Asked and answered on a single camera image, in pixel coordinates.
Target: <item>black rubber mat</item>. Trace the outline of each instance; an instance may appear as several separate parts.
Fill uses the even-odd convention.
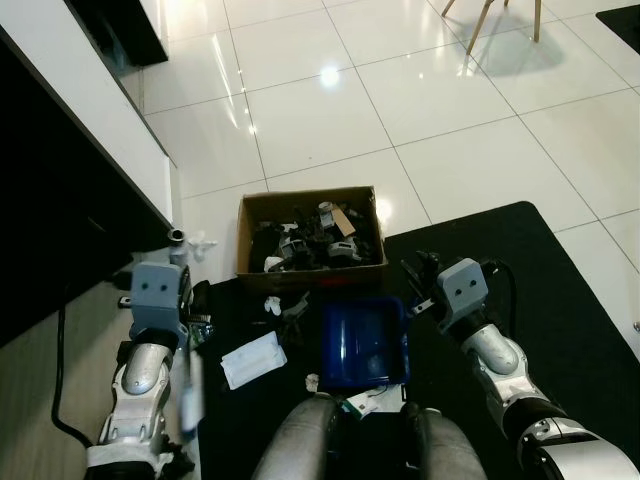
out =
[[[599,12],[596,17],[640,54],[640,5]]]
[[[289,361],[284,367],[231,392],[223,387],[220,357],[267,333],[268,324],[256,323],[273,316],[264,312],[265,297],[249,295],[237,280],[210,287],[217,330],[198,349],[205,375],[206,417],[199,428],[203,479],[251,478],[282,420],[309,396],[305,376],[321,369],[322,305],[336,296],[381,294],[410,302],[413,294],[399,263],[403,258],[417,261],[416,249],[440,252],[445,261],[493,257],[507,262],[518,288],[516,340],[528,355],[534,382],[640,466],[640,364],[538,211],[521,202],[387,238],[390,265],[383,284],[312,292],[302,325],[304,347],[285,347]],[[487,310],[507,318],[508,282],[498,276],[489,282]],[[490,480],[524,478],[515,452],[487,411],[469,363],[438,333],[428,314],[409,330],[409,356],[409,400],[438,408],[454,420]],[[340,473],[330,470],[328,478],[407,478],[408,472],[393,473],[404,465],[408,450],[399,438],[398,422],[392,415],[369,416],[357,430],[347,425],[342,468]]]

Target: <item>small white object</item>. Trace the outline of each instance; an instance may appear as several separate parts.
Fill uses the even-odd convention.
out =
[[[364,392],[347,398],[344,407],[347,412],[353,413],[358,420],[362,420],[378,409],[378,403],[375,397],[371,397],[368,392]]]
[[[285,363],[287,357],[276,332],[271,332],[223,356],[220,365],[229,388],[235,390]]]
[[[284,233],[289,233],[291,230],[296,230],[298,228],[297,223],[283,223],[282,227],[284,228]]]
[[[193,387],[187,386],[182,392],[180,405],[180,428],[184,433],[193,432],[200,421],[198,395]]]
[[[280,298],[279,297],[267,297],[267,300],[264,302],[264,311],[271,312],[276,317],[279,317],[282,313],[280,309]]]
[[[264,259],[264,271],[268,272],[271,267],[279,264],[284,259],[280,257],[267,257]]]
[[[207,250],[218,244],[215,240],[205,240],[204,238],[204,230],[198,230],[193,236],[189,237],[188,240],[191,252],[193,253],[193,259],[198,263],[204,261]]]
[[[307,387],[307,392],[316,393],[320,384],[320,377],[315,373],[310,373],[304,379],[304,384]]]
[[[318,213],[320,213],[320,223],[322,224],[322,228],[331,228],[336,224],[333,219],[333,213],[331,213],[332,208],[333,203],[331,202],[322,202],[318,205]]]

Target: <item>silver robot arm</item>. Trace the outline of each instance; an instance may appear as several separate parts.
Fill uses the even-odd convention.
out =
[[[87,450],[86,478],[180,478],[194,465],[169,442],[163,409],[173,355],[188,341],[183,323],[191,296],[188,268],[141,263],[131,290],[132,346],[114,376],[113,410],[98,444]]]
[[[413,313],[440,309],[440,331],[451,335],[469,357],[487,393],[489,412],[514,446],[523,470],[531,478],[549,480],[640,480],[619,448],[572,420],[531,381],[522,348],[482,313],[489,292],[483,267],[465,258],[440,269],[436,256],[420,255],[427,273],[417,275],[404,264],[409,281],[417,291],[418,280],[423,285],[429,278],[434,282]]]

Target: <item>black power cord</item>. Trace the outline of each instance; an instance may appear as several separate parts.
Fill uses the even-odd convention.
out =
[[[66,320],[66,297],[67,297],[68,285],[64,289],[62,296],[62,305],[58,310],[58,343],[57,343],[57,364],[56,364],[56,390],[53,394],[53,404],[51,405],[51,421],[60,430],[67,435],[71,435],[78,440],[84,448],[93,446],[91,440],[89,440],[82,432],[76,430],[70,425],[67,425],[60,420],[60,399],[62,398],[62,384],[64,381],[64,324]]]

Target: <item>white wall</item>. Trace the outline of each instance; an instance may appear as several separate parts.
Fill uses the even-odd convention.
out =
[[[2,0],[0,24],[122,170],[171,222],[170,160],[111,77],[64,1]]]

